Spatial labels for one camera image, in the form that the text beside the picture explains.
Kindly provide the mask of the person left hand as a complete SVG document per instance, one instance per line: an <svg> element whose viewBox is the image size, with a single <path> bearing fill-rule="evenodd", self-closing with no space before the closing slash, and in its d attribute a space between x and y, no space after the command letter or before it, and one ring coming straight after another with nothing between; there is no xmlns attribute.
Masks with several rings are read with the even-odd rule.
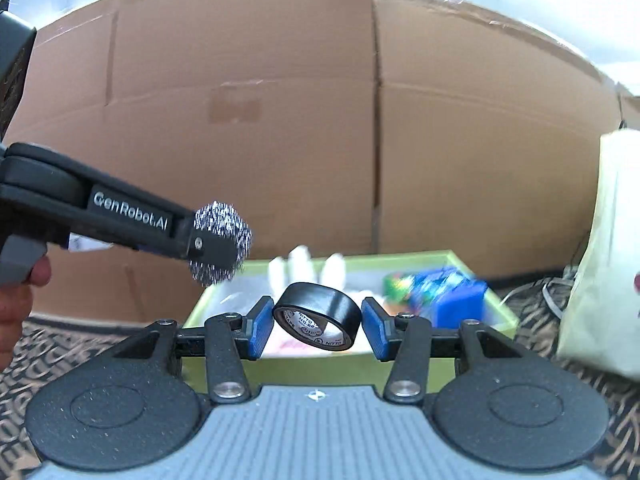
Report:
<svg viewBox="0 0 640 480"><path fill-rule="evenodd" d="M0 367L5 370L13 359L14 348L21 339L23 323L32 312L34 287L46 286L51 279L51 263L42 257L32 268L26 282L2 286L0 294Z"/></svg>

